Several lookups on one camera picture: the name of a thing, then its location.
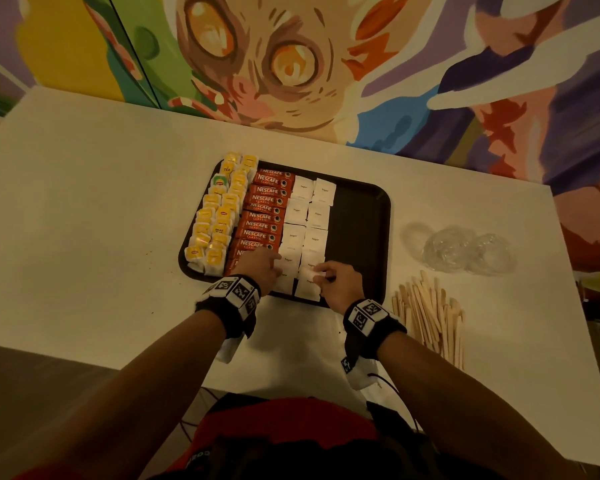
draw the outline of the hand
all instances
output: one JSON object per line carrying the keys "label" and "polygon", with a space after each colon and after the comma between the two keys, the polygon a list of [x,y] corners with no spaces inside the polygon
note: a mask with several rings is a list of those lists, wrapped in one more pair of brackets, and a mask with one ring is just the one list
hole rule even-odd
{"label": "hand", "polygon": [[327,261],[313,268],[314,271],[326,271],[326,276],[314,276],[313,282],[320,286],[320,293],[328,306],[336,313],[344,315],[355,300],[364,299],[362,274],[349,264]]}
{"label": "hand", "polygon": [[264,247],[249,251],[240,257],[233,268],[234,274],[244,274],[255,280],[260,286],[260,295],[271,293],[276,284],[276,278],[282,274],[279,267],[274,267],[275,259],[282,259],[277,252]]}

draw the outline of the floor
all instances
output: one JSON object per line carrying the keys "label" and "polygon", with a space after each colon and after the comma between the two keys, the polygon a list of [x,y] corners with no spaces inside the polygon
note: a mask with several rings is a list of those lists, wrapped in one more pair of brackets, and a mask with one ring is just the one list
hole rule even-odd
{"label": "floor", "polygon": [[[590,326],[600,365],[600,334]],[[0,480],[36,464],[46,441],[77,405],[115,371],[0,347]],[[199,423],[214,399],[201,390],[184,420]],[[193,435],[195,428],[187,427]],[[188,445],[178,426],[153,457],[141,479],[164,471]],[[600,467],[582,465],[600,480]]]}

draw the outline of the person's left arm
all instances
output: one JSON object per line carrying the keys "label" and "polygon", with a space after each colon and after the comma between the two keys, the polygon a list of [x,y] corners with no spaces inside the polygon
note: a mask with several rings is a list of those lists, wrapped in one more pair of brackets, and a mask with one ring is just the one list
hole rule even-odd
{"label": "person's left arm", "polygon": [[[270,293],[277,253],[246,253],[236,274]],[[46,463],[86,480],[135,479],[197,395],[226,337],[214,312],[195,312],[131,361],[61,427]]]}

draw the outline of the black wristband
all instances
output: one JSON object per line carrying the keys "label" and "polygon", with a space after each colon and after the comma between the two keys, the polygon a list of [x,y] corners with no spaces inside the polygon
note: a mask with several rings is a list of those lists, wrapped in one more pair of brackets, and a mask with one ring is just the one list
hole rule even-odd
{"label": "black wristband", "polygon": [[260,286],[257,282],[243,274],[234,274],[209,286],[196,303],[196,311],[215,313],[224,325],[226,338],[232,339],[242,335],[247,320],[249,331],[253,330],[259,302]]}
{"label": "black wristband", "polygon": [[378,347],[394,331],[407,333],[407,329],[372,299],[360,299],[351,304],[344,314],[347,338],[344,349],[351,366],[358,357],[377,359]]}

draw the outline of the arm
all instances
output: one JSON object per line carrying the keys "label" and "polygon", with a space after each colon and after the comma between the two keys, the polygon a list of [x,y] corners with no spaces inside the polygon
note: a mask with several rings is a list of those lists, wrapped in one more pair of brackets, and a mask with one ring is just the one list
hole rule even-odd
{"label": "arm", "polygon": [[[330,278],[314,281],[337,313],[364,298],[362,276],[351,266],[327,262],[315,271]],[[375,352],[441,451],[508,479],[585,478],[504,400],[405,333],[387,335]]]}
{"label": "arm", "polygon": [[[246,253],[236,274],[270,293],[279,270],[276,253]],[[197,395],[226,337],[220,318],[192,314],[133,359],[69,418],[46,463],[69,467],[83,478],[137,478]]]}

